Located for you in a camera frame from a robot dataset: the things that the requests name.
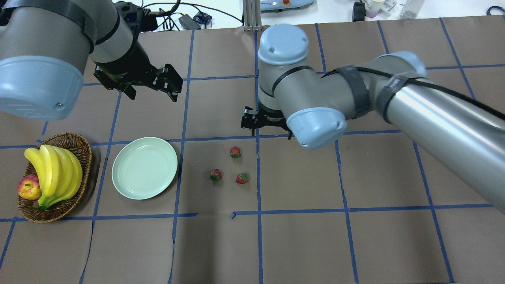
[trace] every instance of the cup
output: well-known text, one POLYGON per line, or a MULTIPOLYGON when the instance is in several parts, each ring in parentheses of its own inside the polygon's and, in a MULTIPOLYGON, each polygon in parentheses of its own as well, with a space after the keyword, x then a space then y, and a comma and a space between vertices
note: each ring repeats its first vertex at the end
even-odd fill
POLYGON ((385 0, 367 0, 365 5, 365 16, 374 18, 379 13, 380 8, 385 0))

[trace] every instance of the gray robot arm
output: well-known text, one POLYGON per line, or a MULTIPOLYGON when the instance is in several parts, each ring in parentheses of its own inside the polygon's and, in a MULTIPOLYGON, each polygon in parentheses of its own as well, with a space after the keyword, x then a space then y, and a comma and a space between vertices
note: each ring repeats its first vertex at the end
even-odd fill
POLYGON ((167 93, 182 78, 151 65, 137 36, 145 10, 110 0, 9 0, 0 17, 0 110, 42 120, 72 111, 88 59, 107 88, 135 98, 133 85, 167 93))
POLYGON ((302 147, 316 149, 340 138, 346 120, 376 110, 505 213, 503 114, 433 85, 412 53, 381 56, 320 78, 305 59, 307 47, 307 36, 295 26, 263 33, 259 108, 244 109, 242 127, 281 126, 302 147))

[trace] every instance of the wicker basket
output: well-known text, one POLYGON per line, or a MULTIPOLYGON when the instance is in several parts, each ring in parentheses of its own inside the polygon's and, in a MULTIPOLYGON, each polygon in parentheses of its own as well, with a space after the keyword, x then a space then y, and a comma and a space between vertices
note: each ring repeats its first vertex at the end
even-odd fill
MULTIPOLYGON (((81 201, 85 194, 86 186, 90 176, 91 169, 91 146, 89 142, 79 134, 61 133, 55 135, 42 144, 52 145, 68 149, 72 152, 82 166, 82 184, 77 193, 70 199, 60 201, 52 205, 47 210, 39 210, 33 207, 33 200, 27 200, 18 196, 18 209, 27 220, 33 223, 49 223, 66 216, 81 201)), ((31 163, 26 167, 25 176, 35 173, 31 163)))

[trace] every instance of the round plate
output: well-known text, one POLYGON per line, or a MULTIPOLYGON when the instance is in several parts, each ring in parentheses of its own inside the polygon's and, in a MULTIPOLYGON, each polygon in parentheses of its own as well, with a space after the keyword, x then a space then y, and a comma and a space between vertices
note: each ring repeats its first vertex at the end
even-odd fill
POLYGON ((147 199, 164 191, 177 172, 177 155, 163 139, 144 137, 126 145, 112 165, 112 183, 130 199, 147 199))

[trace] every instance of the light blue cap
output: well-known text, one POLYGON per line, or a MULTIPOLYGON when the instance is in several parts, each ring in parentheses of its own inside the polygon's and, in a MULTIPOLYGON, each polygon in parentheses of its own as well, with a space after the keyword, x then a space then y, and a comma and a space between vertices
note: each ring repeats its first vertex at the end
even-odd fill
POLYGON ((272 65, 289 65, 302 61, 309 53, 309 38, 297 26, 278 24, 261 35, 258 57, 272 65))
POLYGON ((395 52, 395 53, 384 54, 384 55, 379 56, 377 58, 381 58, 383 56, 399 57, 399 58, 407 61, 407 63, 409 63, 416 70, 417 73, 419 73, 425 77, 428 76, 428 73, 426 73, 426 66, 424 66, 424 63, 413 52, 399 51, 399 52, 395 52))
POLYGON ((45 56, 0 61, 0 110, 41 120, 59 120, 74 109, 83 84, 73 65, 45 56))
POLYGON ((347 130, 345 116, 332 108, 308 108, 290 115, 286 121, 302 147, 317 149, 335 142, 347 130))

